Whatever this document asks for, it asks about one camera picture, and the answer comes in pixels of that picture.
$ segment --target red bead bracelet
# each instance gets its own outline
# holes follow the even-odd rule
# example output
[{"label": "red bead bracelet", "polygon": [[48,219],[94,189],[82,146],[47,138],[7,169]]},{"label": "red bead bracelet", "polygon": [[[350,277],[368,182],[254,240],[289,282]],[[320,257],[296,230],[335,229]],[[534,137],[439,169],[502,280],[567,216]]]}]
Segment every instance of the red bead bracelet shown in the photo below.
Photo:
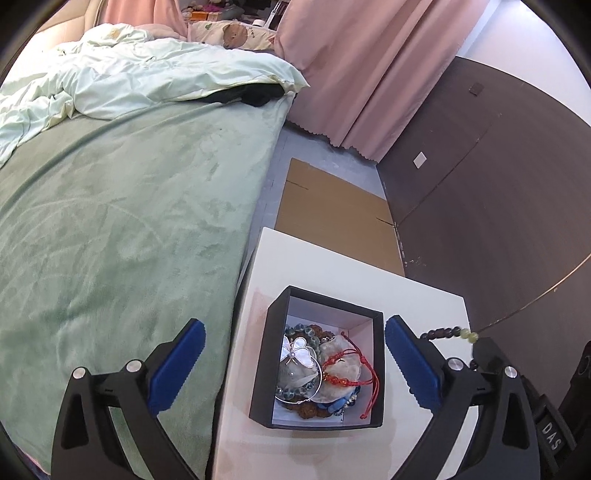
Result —
[{"label": "red bead bracelet", "polygon": [[329,383],[332,383],[333,385],[338,385],[340,387],[358,387],[361,385],[369,385],[372,384],[372,396],[369,399],[369,403],[367,408],[365,409],[365,412],[363,413],[363,415],[361,415],[359,418],[364,420],[367,418],[369,412],[371,411],[371,409],[373,408],[376,400],[378,399],[378,394],[379,394],[379,378],[374,370],[374,368],[371,366],[371,364],[367,361],[367,359],[363,356],[363,354],[361,353],[361,350],[359,350],[359,347],[357,347],[357,345],[355,345],[351,339],[349,337],[347,337],[345,335],[344,332],[340,333],[343,337],[345,337],[345,339],[351,344],[353,345],[353,348],[347,348],[345,350],[343,350],[342,352],[336,353],[333,356],[328,357],[328,359],[326,360],[326,362],[324,362],[322,364],[322,370],[324,370],[326,367],[329,367],[331,365],[334,365],[340,358],[343,358],[345,355],[351,355],[351,354],[357,354],[359,355],[359,360],[361,361],[362,364],[364,364],[368,370],[371,372],[371,380],[364,380],[364,381],[352,381],[352,380],[347,380],[346,378],[339,378],[339,377],[335,377],[334,375],[329,375],[327,373],[323,373],[322,374],[322,379],[324,381],[327,381]]}]

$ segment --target cardboard sheet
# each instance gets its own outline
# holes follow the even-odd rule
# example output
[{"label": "cardboard sheet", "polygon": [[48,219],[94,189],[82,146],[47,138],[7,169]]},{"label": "cardboard sheet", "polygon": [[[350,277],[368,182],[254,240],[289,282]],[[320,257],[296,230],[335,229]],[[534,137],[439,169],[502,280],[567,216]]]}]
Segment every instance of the cardboard sheet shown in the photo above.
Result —
[{"label": "cardboard sheet", "polygon": [[404,275],[386,200],[296,158],[275,230]]}]

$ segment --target white sticker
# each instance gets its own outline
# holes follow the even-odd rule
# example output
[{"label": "white sticker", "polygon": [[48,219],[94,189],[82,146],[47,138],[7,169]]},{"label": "white sticker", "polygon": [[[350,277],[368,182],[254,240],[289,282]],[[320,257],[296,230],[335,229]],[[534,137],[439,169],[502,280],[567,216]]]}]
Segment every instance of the white sticker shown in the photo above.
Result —
[{"label": "white sticker", "polygon": [[414,164],[417,168],[420,168],[421,165],[423,165],[425,163],[425,160],[427,159],[427,157],[425,156],[425,154],[423,152],[419,152],[419,154],[417,155],[417,158],[414,159]]}]

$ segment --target bedroom floor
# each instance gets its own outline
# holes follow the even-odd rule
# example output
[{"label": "bedroom floor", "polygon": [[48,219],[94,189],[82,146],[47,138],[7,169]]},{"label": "bedroom floor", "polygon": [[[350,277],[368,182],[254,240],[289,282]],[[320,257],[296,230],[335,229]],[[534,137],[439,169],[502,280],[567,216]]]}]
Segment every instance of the bedroom floor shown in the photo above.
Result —
[{"label": "bedroom floor", "polygon": [[285,124],[252,218],[248,241],[249,253],[254,249],[261,229],[275,226],[292,158],[305,161],[367,192],[385,198],[374,162],[364,159],[353,149],[333,147],[324,136],[313,135],[294,125]]}]

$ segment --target pillow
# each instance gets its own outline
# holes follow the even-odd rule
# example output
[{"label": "pillow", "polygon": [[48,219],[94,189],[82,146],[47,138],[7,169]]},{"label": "pillow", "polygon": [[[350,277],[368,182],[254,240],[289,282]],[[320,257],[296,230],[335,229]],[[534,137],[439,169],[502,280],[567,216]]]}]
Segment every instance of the pillow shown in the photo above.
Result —
[{"label": "pillow", "polygon": [[240,50],[273,50],[275,32],[236,21],[203,20],[189,25],[189,41]]},{"label": "pillow", "polygon": [[145,25],[140,25],[136,28],[147,30],[149,33],[152,34],[154,38],[175,38],[176,40],[187,41],[185,37],[176,33],[168,25],[161,25],[158,23],[146,23]]}]

